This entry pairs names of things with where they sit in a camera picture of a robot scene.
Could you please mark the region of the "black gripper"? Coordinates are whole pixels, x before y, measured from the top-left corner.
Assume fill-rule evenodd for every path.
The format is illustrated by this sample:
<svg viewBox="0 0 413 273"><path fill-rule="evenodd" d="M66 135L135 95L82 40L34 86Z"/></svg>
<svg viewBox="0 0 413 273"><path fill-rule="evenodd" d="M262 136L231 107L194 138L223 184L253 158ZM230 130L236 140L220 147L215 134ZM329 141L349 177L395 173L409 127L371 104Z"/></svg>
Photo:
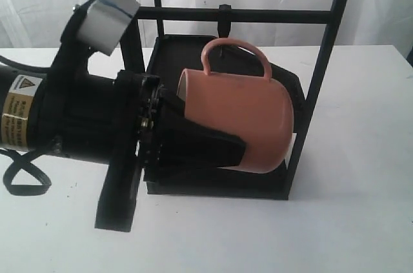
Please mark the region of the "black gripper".
<svg viewBox="0 0 413 273"><path fill-rule="evenodd" d="M94 48L76 36L85 17L84 11L71 16L48 71L48 136L61 144L62 154L108 165L95 227L129 231L142 171L136 148L148 134L160 80L131 70L115 79L89 74ZM185 118L185 102L165 88L156 139L158 165L165 170L237 166L246 150L240 137Z"/></svg>

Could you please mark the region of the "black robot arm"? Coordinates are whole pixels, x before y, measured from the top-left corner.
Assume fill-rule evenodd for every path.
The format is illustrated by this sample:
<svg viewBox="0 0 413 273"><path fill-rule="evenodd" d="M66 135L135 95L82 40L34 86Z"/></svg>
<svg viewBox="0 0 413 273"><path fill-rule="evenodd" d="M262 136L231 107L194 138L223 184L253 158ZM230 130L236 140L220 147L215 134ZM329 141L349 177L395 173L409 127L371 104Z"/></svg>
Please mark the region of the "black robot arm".
<svg viewBox="0 0 413 273"><path fill-rule="evenodd" d="M245 142L183 115L183 102L157 76L121 70L115 79L88 71L95 48L77 39L78 10L48 68L1 68L1 153L12 162L3 176L15 196L40 196L50 178L34 160L43 155L108 165L95 226L129 232L143 169L240 163Z"/></svg>

